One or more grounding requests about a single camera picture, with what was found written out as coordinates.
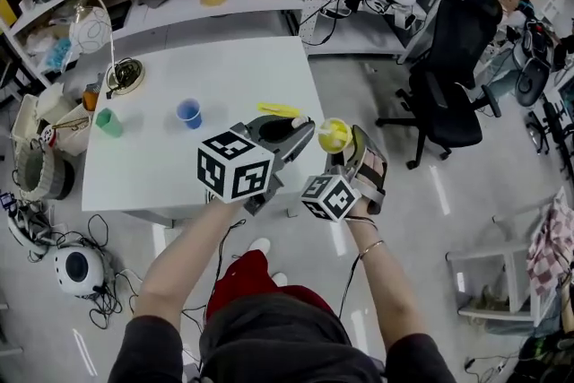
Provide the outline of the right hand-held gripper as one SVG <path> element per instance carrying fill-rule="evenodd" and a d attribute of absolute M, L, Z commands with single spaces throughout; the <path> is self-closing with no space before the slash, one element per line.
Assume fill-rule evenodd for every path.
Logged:
<path fill-rule="evenodd" d="M 378 147 L 358 125 L 352 126 L 353 154 L 329 153 L 326 170 L 311 176 L 300 195 L 304 206 L 318 219 L 361 220 L 364 215 L 378 215 L 386 190 L 378 190 L 357 179 L 358 169 L 367 151 L 378 154 Z"/>

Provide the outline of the yellow plastic cup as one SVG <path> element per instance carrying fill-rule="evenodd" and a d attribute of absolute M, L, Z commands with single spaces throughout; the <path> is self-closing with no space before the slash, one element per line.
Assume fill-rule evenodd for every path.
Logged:
<path fill-rule="evenodd" d="M 325 152 L 337 154 L 352 141 L 352 129 L 340 118 L 327 118 L 317 129 L 317 138 Z"/>

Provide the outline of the person's right forearm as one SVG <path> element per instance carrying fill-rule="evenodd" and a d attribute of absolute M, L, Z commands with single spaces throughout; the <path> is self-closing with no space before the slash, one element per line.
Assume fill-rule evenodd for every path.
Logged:
<path fill-rule="evenodd" d="M 378 234 L 377 225 L 367 215 L 361 220 L 347 218 L 346 222 L 359 250 L 386 349 L 409 335 L 424 334 L 426 327 L 414 290 Z"/>

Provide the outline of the person's right hand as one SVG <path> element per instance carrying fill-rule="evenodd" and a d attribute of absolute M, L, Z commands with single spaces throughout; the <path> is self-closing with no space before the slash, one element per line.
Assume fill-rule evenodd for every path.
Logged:
<path fill-rule="evenodd" d="M 358 169 L 357 179 L 361 182 L 382 190 L 387 174 L 387 160 L 384 156 L 367 150 Z"/>

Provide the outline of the black office chair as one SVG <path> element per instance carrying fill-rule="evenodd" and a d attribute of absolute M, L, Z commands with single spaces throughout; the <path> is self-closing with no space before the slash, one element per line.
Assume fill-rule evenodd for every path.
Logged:
<path fill-rule="evenodd" d="M 483 86 L 483 96 L 471 101 L 467 91 L 476 81 L 474 69 L 494 38 L 503 15 L 498 0 L 441 0 L 435 15 L 430 48 L 410 69 L 409 89 L 396 96 L 412 118 L 378 118 L 376 125 L 414 126 L 418 129 L 415 158 L 406 163 L 417 168 L 427 140 L 443 148 L 442 160 L 454 148 L 476 145 L 483 133 L 476 116 L 489 106 L 495 117 L 501 112 L 492 91 Z"/>

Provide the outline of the person's red trousers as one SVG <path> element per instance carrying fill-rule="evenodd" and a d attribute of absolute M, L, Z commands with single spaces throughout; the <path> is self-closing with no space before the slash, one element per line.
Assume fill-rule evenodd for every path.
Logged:
<path fill-rule="evenodd" d="M 249 250 L 233 262 L 214 285 L 207 303 L 206 319 L 231 302 L 249 295 L 282 293 L 329 313 L 330 306 L 311 289 L 300 285 L 280 287 L 268 274 L 268 261 L 260 249 Z"/>

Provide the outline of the orange jar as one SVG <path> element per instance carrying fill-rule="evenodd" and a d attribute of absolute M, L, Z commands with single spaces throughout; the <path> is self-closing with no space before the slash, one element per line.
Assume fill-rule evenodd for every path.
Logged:
<path fill-rule="evenodd" d="M 99 85 L 95 84 L 87 85 L 82 94 L 83 107 L 87 111 L 93 112 L 97 107 L 99 95 L 100 95 Z"/>

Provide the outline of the black flat box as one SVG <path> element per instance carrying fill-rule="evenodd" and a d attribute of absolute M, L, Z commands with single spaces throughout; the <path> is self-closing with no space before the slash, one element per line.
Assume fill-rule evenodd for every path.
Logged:
<path fill-rule="evenodd" d="M 108 9 L 113 31 L 120 30 L 124 27 L 132 3 L 133 2 L 131 0 L 126 0 L 118 4 L 114 4 Z"/>

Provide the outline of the person's dark grey shirt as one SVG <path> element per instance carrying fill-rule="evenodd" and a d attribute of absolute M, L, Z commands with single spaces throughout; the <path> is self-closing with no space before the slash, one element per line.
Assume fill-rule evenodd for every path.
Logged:
<path fill-rule="evenodd" d="M 182 383 L 183 344 L 166 320 L 131 320 L 109 383 Z M 353 347 L 339 319 L 291 296 L 243 297 L 216 312 L 190 383 L 456 383 L 425 334 L 391 346 L 384 367 Z"/>

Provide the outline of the white globe brass desk lamp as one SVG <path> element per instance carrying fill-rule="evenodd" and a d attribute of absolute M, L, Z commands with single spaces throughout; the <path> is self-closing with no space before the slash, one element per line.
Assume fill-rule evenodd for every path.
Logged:
<path fill-rule="evenodd" d="M 109 11 L 102 0 L 79 0 L 69 27 L 73 51 L 91 54 L 109 46 L 110 60 L 105 73 L 106 98 L 126 95 L 144 79 L 144 65 L 140 60 L 116 58 L 113 29 Z"/>

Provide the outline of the pink checkered cloth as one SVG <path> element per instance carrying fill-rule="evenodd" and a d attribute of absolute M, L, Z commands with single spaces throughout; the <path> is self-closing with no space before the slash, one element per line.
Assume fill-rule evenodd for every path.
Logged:
<path fill-rule="evenodd" d="M 564 197 L 552 199 L 542 227 L 533 234 L 526 268 L 537 295 L 553 291 L 574 261 L 574 210 Z"/>

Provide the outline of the bag of blue packets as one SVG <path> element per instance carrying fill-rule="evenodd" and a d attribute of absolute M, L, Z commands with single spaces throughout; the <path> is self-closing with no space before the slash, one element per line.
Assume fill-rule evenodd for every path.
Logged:
<path fill-rule="evenodd" d="M 71 56 L 71 46 L 69 38 L 58 39 L 45 56 L 46 69 L 53 72 L 64 71 Z"/>

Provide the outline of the grey woven basket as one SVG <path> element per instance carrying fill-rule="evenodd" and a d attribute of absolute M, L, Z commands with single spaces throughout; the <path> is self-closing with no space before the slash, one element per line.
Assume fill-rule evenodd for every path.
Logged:
<path fill-rule="evenodd" d="M 23 143 L 15 160 L 15 183 L 26 201 L 63 200 L 72 191 L 73 165 L 39 140 Z"/>

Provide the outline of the white round floor device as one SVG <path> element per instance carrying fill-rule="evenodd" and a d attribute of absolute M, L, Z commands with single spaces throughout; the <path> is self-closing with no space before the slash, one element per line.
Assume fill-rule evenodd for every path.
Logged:
<path fill-rule="evenodd" d="M 104 262 L 92 248 L 59 248 L 54 253 L 54 268 L 60 289 L 75 297 L 100 292 L 105 283 Z"/>

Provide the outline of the white storage bin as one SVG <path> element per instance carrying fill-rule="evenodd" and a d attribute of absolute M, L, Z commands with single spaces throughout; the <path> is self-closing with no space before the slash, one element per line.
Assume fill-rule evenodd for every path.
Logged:
<path fill-rule="evenodd" d="M 39 98 L 25 94 L 12 128 L 12 139 L 17 148 L 38 138 L 37 106 Z"/>

